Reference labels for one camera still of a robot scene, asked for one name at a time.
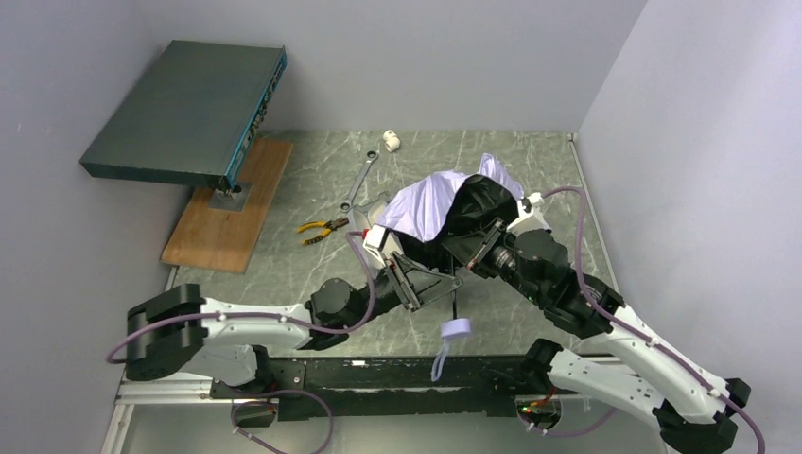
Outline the white plastic pipe fitting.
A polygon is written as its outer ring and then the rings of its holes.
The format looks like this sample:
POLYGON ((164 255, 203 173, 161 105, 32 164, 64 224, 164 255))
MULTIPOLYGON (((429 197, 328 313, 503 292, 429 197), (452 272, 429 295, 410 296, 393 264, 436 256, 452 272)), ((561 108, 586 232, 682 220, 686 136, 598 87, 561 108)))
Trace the white plastic pipe fitting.
POLYGON ((393 130, 386 130, 382 134, 382 141, 384 149, 389 152, 393 153, 400 149, 401 140, 398 134, 393 130))

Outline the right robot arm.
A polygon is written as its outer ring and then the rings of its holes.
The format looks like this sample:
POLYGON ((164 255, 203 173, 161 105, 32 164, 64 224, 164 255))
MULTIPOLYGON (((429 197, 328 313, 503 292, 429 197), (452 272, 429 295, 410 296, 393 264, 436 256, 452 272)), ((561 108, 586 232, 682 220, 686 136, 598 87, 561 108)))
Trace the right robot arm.
POLYGON ((738 432, 751 389, 738 378, 705 371, 665 342, 620 294, 568 262, 567 248, 547 230, 510 233, 500 220, 439 236, 456 261, 497 277, 531 300, 556 327, 617 357, 630 375, 587 361, 538 339, 521 363, 536 388, 583 393, 639 417, 680 453, 724 453, 738 432))

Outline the yellow handled pliers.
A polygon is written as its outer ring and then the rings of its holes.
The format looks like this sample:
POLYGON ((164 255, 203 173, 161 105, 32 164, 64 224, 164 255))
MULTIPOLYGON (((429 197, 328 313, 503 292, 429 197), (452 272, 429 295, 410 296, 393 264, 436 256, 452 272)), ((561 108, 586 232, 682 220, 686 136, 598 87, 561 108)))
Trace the yellow handled pliers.
POLYGON ((309 246, 323 241, 331 233, 337 231, 339 228, 347 226, 349 223, 348 217, 334 218, 327 221, 312 221, 297 227, 296 233, 301 234, 310 230, 319 230, 320 232, 317 235, 304 239, 301 242, 302 245, 309 246))

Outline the silver combination wrench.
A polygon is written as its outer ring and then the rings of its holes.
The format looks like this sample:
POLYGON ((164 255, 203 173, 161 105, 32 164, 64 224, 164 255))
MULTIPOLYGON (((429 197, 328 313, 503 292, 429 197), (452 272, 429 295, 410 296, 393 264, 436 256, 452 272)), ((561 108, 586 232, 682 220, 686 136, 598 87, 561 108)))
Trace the silver combination wrench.
POLYGON ((340 203, 340 211, 343 214, 347 214, 352 208, 357 192, 361 188, 361 185, 363 184, 373 163, 378 160, 379 156, 380 153, 378 150, 369 150, 366 152, 364 162, 357 172, 357 176, 355 177, 353 184, 351 185, 345 198, 340 203))

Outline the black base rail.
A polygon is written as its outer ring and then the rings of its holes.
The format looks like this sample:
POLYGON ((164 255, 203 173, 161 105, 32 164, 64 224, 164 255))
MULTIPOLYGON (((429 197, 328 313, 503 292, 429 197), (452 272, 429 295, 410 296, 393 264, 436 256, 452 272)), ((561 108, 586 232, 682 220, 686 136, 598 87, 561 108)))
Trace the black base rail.
POLYGON ((402 416, 481 413, 513 417, 514 403, 554 395, 521 355, 455 356, 438 381, 431 357, 272 358, 268 374, 243 390, 214 380, 214 402, 254 400, 273 392, 281 422, 333 414, 402 416))

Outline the purple folding umbrella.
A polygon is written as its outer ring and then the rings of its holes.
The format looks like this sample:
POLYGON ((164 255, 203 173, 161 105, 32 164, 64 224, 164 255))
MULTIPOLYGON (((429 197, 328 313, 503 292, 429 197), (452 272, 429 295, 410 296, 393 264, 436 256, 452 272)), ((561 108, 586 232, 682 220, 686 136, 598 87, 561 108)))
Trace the purple folding umbrella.
POLYGON ((485 153, 473 174, 436 171, 400 189, 387 205, 379 224, 392 233, 392 249, 431 271, 456 275, 462 264, 441 243, 449 236, 475 233, 501 218, 511 235, 519 217, 522 185, 493 155, 485 153))

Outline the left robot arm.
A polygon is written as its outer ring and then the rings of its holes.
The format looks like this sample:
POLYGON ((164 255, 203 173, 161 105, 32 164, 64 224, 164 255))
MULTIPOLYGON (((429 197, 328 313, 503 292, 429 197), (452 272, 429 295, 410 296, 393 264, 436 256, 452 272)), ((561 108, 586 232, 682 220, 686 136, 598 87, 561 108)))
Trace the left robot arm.
POLYGON ((182 284, 128 311, 121 346, 126 377, 152 381, 186 372, 233 387, 265 381, 272 346, 326 350, 398 306, 420 309, 461 284, 456 275, 429 271, 397 253, 365 287, 331 278, 302 304, 232 304, 202 296, 197 284, 182 284))

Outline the wooden board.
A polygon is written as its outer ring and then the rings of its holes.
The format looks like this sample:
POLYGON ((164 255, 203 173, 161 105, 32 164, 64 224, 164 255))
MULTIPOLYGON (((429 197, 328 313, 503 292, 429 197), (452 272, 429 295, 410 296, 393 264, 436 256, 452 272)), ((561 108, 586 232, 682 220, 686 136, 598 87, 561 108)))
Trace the wooden board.
POLYGON ((161 262, 244 273, 292 150, 290 142, 257 139, 240 173, 242 191, 233 200, 195 188, 161 262))

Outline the dark teal network switch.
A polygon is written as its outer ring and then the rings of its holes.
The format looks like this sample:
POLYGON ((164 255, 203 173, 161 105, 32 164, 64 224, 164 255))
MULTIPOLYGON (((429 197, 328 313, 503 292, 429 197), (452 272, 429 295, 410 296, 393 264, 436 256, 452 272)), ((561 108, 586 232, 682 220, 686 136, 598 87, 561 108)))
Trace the dark teal network switch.
POLYGON ((230 192, 287 67, 284 47, 174 40, 79 162, 96 178, 230 192))

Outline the grey metal stand bracket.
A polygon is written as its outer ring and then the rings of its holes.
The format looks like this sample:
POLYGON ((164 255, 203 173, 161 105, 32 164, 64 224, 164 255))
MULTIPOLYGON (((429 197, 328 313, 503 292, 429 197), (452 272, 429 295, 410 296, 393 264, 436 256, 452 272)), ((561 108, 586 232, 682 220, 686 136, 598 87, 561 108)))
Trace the grey metal stand bracket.
POLYGON ((253 185, 240 183, 226 191, 214 190, 208 202, 208 207, 215 210, 241 212, 244 210, 253 185))

